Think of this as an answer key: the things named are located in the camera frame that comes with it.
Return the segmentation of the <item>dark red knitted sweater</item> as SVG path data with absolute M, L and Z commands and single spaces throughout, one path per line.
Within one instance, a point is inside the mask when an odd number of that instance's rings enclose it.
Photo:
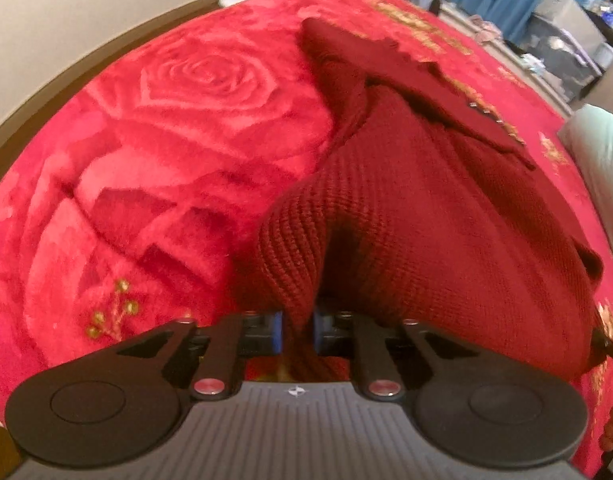
M 319 18 L 300 39 L 330 144 L 258 237 L 293 374 L 342 376 L 308 344 L 316 306 L 429 323 L 566 380 L 594 367 L 602 261 L 518 133 L 394 41 Z

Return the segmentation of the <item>pale green pillow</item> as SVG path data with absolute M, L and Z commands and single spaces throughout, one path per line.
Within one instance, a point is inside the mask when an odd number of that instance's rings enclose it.
M 613 114 L 585 104 L 558 132 L 581 173 L 609 240 L 613 241 Z

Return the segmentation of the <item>grey storage box stack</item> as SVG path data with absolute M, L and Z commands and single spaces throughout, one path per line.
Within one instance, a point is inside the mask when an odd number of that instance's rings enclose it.
M 605 43 L 599 29 L 575 0 L 541 0 L 530 18 L 520 48 L 541 60 L 567 102 L 602 75 L 593 59 Z

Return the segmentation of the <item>red rose pattern blanket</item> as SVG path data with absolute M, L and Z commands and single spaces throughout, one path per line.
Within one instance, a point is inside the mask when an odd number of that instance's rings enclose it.
M 125 54 L 34 136 L 0 181 L 0 422 L 26 378 L 171 318 L 249 307 L 259 225 L 316 168 L 331 117 L 307 18 L 395 40 L 510 122 L 605 264 L 613 257 L 557 133 L 562 118 L 470 38 L 402 0 L 252 0 Z

